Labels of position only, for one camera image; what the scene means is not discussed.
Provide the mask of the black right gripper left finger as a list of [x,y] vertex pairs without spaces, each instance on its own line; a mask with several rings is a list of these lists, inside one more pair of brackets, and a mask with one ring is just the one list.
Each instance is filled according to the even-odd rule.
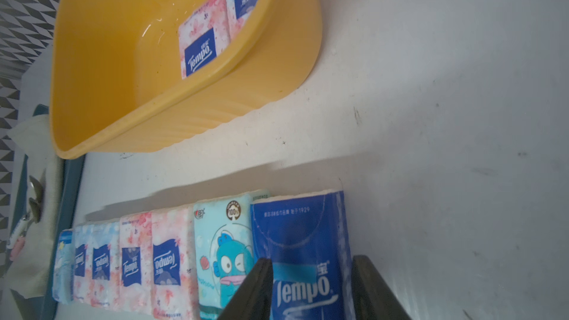
[[218,320],[269,320],[273,283],[273,263],[270,259],[259,259]]

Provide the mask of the mint green tissue pack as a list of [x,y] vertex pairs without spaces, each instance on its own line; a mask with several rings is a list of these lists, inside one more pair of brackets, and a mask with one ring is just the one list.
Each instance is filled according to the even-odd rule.
[[267,190],[194,204],[199,316],[217,319],[253,269],[250,206]]

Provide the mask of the light blue cartoon tissue pack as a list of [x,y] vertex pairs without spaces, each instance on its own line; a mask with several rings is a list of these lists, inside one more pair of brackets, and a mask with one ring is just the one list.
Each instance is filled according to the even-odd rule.
[[56,302],[64,305],[68,305],[73,301],[74,257],[73,230],[63,230],[56,245],[52,296]]

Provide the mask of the dark blue Tempo tissue pack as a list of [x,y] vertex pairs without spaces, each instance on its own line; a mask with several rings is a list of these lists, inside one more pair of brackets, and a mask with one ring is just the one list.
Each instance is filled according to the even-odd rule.
[[255,259],[270,259],[271,319],[355,319],[343,191],[277,196],[250,207]]

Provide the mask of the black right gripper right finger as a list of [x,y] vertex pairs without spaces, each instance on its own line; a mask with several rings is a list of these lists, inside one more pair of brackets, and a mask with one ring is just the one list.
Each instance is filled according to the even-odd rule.
[[353,257],[351,284],[356,319],[410,320],[369,257]]

